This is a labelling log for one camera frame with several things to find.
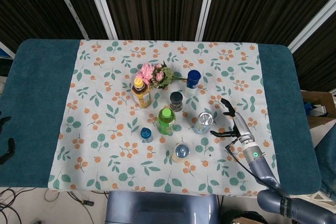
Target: black curtain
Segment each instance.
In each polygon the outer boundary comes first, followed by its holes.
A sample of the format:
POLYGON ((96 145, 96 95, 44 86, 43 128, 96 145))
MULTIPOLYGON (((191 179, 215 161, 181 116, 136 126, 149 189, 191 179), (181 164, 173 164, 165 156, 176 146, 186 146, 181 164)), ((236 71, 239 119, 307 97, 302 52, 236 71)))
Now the black curtain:
POLYGON ((203 0, 107 0, 120 39, 194 40, 203 0))
POLYGON ((90 39, 108 39, 94 0, 70 0, 90 39))
POLYGON ((336 13, 294 53, 301 89, 330 91, 336 88, 336 13))
POLYGON ((0 7, 0 41, 13 52, 29 38, 82 38, 64 0, 0 0, 0 7))
POLYGON ((289 45, 328 0, 212 0, 204 41, 289 45))

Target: floral tablecloth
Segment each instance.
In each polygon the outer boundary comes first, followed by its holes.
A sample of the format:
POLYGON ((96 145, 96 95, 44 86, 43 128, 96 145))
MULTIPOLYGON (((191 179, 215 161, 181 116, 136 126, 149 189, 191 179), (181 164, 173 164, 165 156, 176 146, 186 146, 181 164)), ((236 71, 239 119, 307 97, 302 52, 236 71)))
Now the floral tablecloth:
MULTIPOLYGON (((225 146, 232 138, 196 135, 192 127, 198 114, 208 111, 215 120, 213 130, 231 130, 233 122, 222 115, 226 108, 220 103, 221 97, 229 100, 278 177, 264 92, 257 44, 82 40, 48 186, 60 191, 256 195, 265 187, 228 155, 225 146), (177 76, 186 77, 191 69, 202 74, 196 95, 183 99, 169 136, 157 131, 157 114, 169 104, 170 93, 182 91, 185 83, 152 90, 146 109, 131 96, 142 64, 163 61, 177 76), (142 127, 152 130, 153 142, 142 143, 142 127), (191 154, 187 161, 174 163, 172 152, 181 141, 191 147, 191 154)), ((247 165, 239 142, 232 151, 247 165)))

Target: table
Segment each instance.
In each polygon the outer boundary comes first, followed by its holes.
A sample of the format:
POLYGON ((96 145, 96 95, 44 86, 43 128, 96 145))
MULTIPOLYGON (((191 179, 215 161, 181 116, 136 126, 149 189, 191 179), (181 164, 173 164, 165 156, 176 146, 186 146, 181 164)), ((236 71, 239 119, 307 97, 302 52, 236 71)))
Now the table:
MULTIPOLYGON (((19 47, 0 100, 3 116, 12 116, 1 140, 17 143, 0 169, 1 186, 47 186, 78 46, 78 40, 28 40, 19 47)), ((312 193, 321 179, 292 56, 284 46, 258 47, 280 182, 290 194, 312 193)))

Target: silver can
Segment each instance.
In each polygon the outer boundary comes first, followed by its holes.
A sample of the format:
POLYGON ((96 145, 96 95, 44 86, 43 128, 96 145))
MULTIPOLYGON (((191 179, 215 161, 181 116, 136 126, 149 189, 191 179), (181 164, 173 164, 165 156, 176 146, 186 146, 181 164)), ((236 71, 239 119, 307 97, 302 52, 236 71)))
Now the silver can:
POLYGON ((197 121, 194 126, 194 132, 196 134, 206 133, 211 128, 213 122, 214 119, 210 113, 202 112, 198 115, 197 121))

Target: green bottle cap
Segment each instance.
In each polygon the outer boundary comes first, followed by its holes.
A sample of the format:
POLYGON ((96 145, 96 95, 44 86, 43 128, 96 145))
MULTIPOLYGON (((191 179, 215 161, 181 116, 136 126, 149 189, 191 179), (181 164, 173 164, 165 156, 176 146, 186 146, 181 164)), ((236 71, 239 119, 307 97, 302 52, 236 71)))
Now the green bottle cap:
POLYGON ((168 108, 163 109, 162 115, 164 118, 169 118, 172 115, 172 111, 168 108))

